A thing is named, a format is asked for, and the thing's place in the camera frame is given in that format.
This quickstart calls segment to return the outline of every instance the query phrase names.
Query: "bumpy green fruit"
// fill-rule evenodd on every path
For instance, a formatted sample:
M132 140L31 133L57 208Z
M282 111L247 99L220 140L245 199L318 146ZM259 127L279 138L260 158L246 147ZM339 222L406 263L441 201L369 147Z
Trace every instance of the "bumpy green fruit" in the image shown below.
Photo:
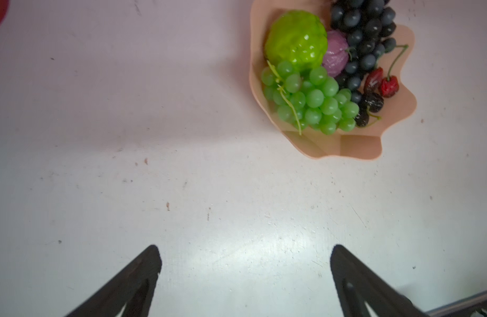
M328 49L326 29L319 17L292 10L275 21L265 43L265 57L273 65L288 60L295 72L321 65Z

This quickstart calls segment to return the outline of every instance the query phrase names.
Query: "white table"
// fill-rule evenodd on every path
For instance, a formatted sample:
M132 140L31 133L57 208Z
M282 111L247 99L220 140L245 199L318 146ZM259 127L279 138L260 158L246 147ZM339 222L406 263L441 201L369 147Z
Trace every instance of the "white table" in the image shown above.
M151 316L341 316L335 244L424 310L487 289L487 0L391 3L418 109L378 160L314 161L249 92L250 0L11 0L0 316L64 315L149 244Z

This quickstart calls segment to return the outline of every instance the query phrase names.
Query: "white surface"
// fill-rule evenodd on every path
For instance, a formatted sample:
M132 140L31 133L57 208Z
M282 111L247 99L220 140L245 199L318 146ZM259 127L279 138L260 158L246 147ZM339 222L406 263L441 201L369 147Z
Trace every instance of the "white surface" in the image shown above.
M367 162L272 128L250 0L12 0L0 316L64 315L149 244L151 316L341 316L339 243L425 310L487 289L487 0L392 4L418 109Z

